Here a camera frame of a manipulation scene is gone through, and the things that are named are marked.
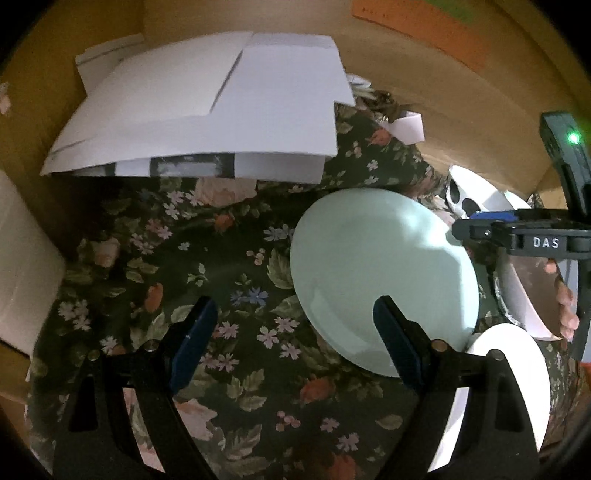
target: floral tablecloth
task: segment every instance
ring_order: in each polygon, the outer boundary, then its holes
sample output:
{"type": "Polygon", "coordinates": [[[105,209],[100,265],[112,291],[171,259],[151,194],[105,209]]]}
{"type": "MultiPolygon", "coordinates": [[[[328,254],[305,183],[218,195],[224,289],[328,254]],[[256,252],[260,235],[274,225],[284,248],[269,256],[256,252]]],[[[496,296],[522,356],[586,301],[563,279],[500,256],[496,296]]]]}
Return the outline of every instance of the floral tablecloth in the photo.
{"type": "MultiPolygon", "coordinates": [[[[291,281],[291,237],[312,203],[351,187],[395,190],[452,217],[439,196],[445,178],[415,147],[350,107],[339,107],[337,130],[339,153],[318,186],[142,179],[103,204],[108,227],[80,244],[31,364],[31,448],[47,468],[86,354],[98,348],[116,355],[161,339],[208,295],[219,306],[219,324],[176,402],[219,478],[350,480],[378,473],[417,396],[398,379],[352,365],[314,331],[291,281]]],[[[486,266],[475,268],[483,331],[506,320],[486,266]]],[[[577,369],[560,342],[540,348],[551,372],[551,422],[559,425],[577,369]]],[[[158,466],[133,391],[126,400],[142,455],[158,466]]]]}

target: plate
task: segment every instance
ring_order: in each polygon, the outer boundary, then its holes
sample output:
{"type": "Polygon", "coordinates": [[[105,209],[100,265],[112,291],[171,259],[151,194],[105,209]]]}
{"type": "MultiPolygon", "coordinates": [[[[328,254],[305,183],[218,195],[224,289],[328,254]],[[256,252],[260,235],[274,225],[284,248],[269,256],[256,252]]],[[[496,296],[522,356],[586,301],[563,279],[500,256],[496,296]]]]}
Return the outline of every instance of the plate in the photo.
{"type": "Polygon", "coordinates": [[[342,190],[318,200],[297,224],[290,264],[314,328],[380,375],[398,376],[373,322],[380,296],[455,349],[476,324],[478,284],[466,251],[437,215],[394,192],[342,190]]]}
{"type": "MultiPolygon", "coordinates": [[[[550,418],[550,377],[544,356],[535,340],[525,330],[511,323],[489,328],[468,349],[468,353],[486,356],[493,348],[503,352],[513,370],[534,431],[535,445],[542,447],[550,418]]],[[[458,388],[445,432],[429,471],[447,465],[460,433],[469,388],[458,388]]]]}

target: orange label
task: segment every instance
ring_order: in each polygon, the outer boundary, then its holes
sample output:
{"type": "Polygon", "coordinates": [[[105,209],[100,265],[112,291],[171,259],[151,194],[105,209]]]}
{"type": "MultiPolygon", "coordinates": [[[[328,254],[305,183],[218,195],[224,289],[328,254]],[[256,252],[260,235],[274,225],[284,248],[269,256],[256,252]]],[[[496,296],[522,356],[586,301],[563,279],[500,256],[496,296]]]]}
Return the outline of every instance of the orange label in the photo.
{"type": "Polygon", "coordinates": [[[424,0],[353,0],[352,14],[437,47],[475,72],[485,66],[482,37],[424,0]]]}

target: finger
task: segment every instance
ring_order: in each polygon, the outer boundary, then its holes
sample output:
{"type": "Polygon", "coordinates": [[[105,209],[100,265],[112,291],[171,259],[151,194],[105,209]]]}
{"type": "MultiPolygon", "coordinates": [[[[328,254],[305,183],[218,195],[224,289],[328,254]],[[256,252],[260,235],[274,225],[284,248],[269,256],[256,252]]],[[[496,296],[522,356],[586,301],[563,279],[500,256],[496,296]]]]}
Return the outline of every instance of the finger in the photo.
{"type": "Polygon", "coordinates": [[[566,328],[566,327],[560,327],[560,334],[564,338],[566,338],[569,342],[573,341],[574,330],[571,330],[570,328],[566,328]]]}
{"type": "Polygon", "coordinates": [[[574,294],[562,280],[556,279],[556,301],[561,305],[570,307],[573,304],[574,294]]]}
{"type": "Polygon", "coordinates": [[[558,267],[556,266],[556,262],[551,258],[546,262],[544,266],[544,271],[546,273],[556,273],[558,271],[558,267]]]}
{"type": "Polygon", "coordinates": [[[579,328],[579,317],[570,311],[565,305],[560,306],[560,323],[566,328],[576,330],[579,328]]]}

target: leaf print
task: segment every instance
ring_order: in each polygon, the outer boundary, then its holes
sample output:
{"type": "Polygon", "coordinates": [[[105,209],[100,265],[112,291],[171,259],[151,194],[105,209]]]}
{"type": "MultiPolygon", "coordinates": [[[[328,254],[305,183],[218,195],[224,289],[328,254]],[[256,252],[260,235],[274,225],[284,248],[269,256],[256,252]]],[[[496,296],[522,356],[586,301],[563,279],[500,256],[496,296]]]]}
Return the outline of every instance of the leaf print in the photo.
{"type": "Polygon", "coordinates": [[[316,343],[318,344],[320,351],[322,352],[328,363],[330,363],[331,365],[340,365],[341,357],[337,353],[337,351],[334,348],[332,348],[328,343],[326,343],[326,340],[324,340],[318,332],[314,330],[314,333],[316,334],[316,343]]]}
{"type": "Polygon", "coordinates": [[[277,288],[291,290],[294,287],[291,279],[290,261],[274,248],[267,266],[267,276],[277,288]]]}
{"type": "Polygon", "coordinates": [[[146,275],[151,275],[154,274],[158,271],[159,267],[156,267],[155,265],[150,265],[149,263],[142,263],[139,266],[139,271],[146,274],[146,275]]]}
{"type": "Polygon", "coordinates": [[[101,202],[101,205],[105,212],[115,216],[124,212],[131,205],[131,199],[104,200],[101,202]]]}
{"type": "Polygon", "coordinates": [[[49,368],[47,367],[45,362],[37,356],[34,356],[31,359],[30,369],[31,373],[39,378],[45,377],[49,372],[49,368]]]}
{"type": "Polygon", "coordinates": [[[66,270],[64,279],[78,285],[90,285],[92,283],[91,268],[88,265],[76,265],[66,270]]]}
{"type": "Polygon", "coordinates": [[[336,124],[336,132],[341,135],[348,134],[353,129],[353,126],[349,125],[347,122],[337,122],[336,124]]]}
{"type": "Polygon", "coordinates": [[[170,316],[170,323],[183,322],[192,308],[193,305],[181,305],[180,307],[176,307],[170,316]]]}
{"type": "Polygon", "coordinates": [[[137,350],[144,344],[144,338],[145,334],[141,328],[129,327],[129,339],[134,350],[137,350]]]}
{"type": "Polygon", "coordinates": [[[80,368],[86,359],[87,353],[88,347],[83,343],[77,343],[70,349],[68,359],[72,365],[74,365],[76,368],[80,368]]]}
{"type": "Polygon", "coordinates": [[[353,378],[351,378],[351,381],[349,381],[349,385],[347,386],[347,392],[355,391],[358,388],[361,388],[361,386],[362,386],[361,380],[357,377],[353,377],[353,378]]]}
{"type": "Polygon", "coordinates": [[[325,366],[324,357],[317,348],[302,345],[301,357],[308,368],[311,368],[312,370],[322,372],[329,369],[327,366],[325,366]]]}
{"type": "Polygon", "coordinates": [[[397,430],[402,426],[402,417],[392,413],[383,419],[376,420],[375,423],[385,430],[397,430]]]}
{"type": "Polygon", "coordinates": [[[129,268],[139,268],[142,263],[144,263],[144,259],[142,257],[133,258],[127,262],[127,266],[129,268]]]}
{"type": "Polygon", "coordinates": [[[224,454],[228,460],[241,460],[252,453],[252,449],[261,441],[262,425],[256,425],[249,432],[244,429],[238,429],[236,433],[228,432],[227,441],[230,445],[226,446],[224,454]]]}
{"type": "Polygon", "coordinates": [[[361,387],[357,390],[357,400],[363,401],[368,397],[369,388],[368,387],[361,387]]]}
{"type": "Polygon", "coordinates": [[[131,428],[134,431],[134,436],[138,443],[147,443],[148,447],[152,446],[148,429],[146,429],[141,410],[137,404],[131,407],[131,428]]]}
{"type": "Polygon", "coordinates": [[[369,385],[369,393],[371,393],[374,397],[383,398],[384,391],[380,386],[379,382],[372,382],[369,385]]]}
{"type": "Polygon", "coordinates": [[[174,406],[192,438],[206,442],[213,437],[207,423],[217,417],[216,411],[201,405],[194,398],[184,403],[175,402],[174,406]]]}
{"type": "Polygon", "coordinates": [[[298,319],[304,315],[297,295],[284,299],[277,307],[271,310],[282,318],[298,319]]]}
{"type": "Polygon", "coordinates": [[[244,411],[254,411],[261,408],[266,400],[267,397],[257,397],[253,395],[252,397],[242,397],[238,400],[238,405],[244,411]]]}
{"type": "Polygon", "coordinates": [[[237,460],[236,462],[226,462],[224,467],[228,472],[242,478],[244,476],[262,472],[269,465],[269,461],[264,457],[249,457],[237,460]]]}
{"type": "Polygon", "coordinates": [[[125,293],[125,292],[126,292],[126,289],[123,287],[113,287],[109,291],[107,291],[107,296],[114,299],[115,297],[118,297],[119,295],[121,295],[122,293],[125,293]]]}
{"type": "Polygon", "coordinates": [[[137,270],[128,270],[125,273],[125,277],[127,277],[127,279],[134,281],[136,283],[144,283],[144,278],[137,270]]]}
{"type": "Polygon", "coordinates": [[[148,327],[144,342],[148,340],[162,340],[166,332],[168,332],[168,323],[166,323],[164,312],[161,312],[148,327]]]}
{"type": "Polygon", "coordinates": [[[205,368],[206,366],[203,364],[200,364],[197,367],[197,370],[195,370],[195,374],[193,375],[193,379],[190,381],[189,385],[178,392],[178,398],[185,400],[190,400],[191,398],[201,398],[205,395],[205,392],[209,387],[217,383],[217,380],[208,374],[205,371],[205,368]]]}
{"type": "Polygon", "coordinates": [[[178,177],[161,177],[160,191],[171,192],[172,190],[180,190],[183,184],[183,179],[178,177]]]}
{"type": "Polygon", "coordinates": [[[237,400],[242,395],[243,388],[240,384],[240,380],[236,377],[232,377],[230,383],[226,386],[226,395],[232,400],[237,400]]]}
{"type": "Polygon", "coordinates": [[[117,217],[113,222],[113,229],[125,235],[134,233],[139,228],[139,218],[117,217]]]}
{"type": "Polygon", "coordinates": [[[258,390],[258,388],[263,383],[264,379],[265,371],[261,368],[260,370],[257,370],[251,373],[250,375],[247,375],[244,379],[244,382],[242,382],[242,386],[244,387],[244,390],[246,390],[247,392],[254,392],[258,390]]]}

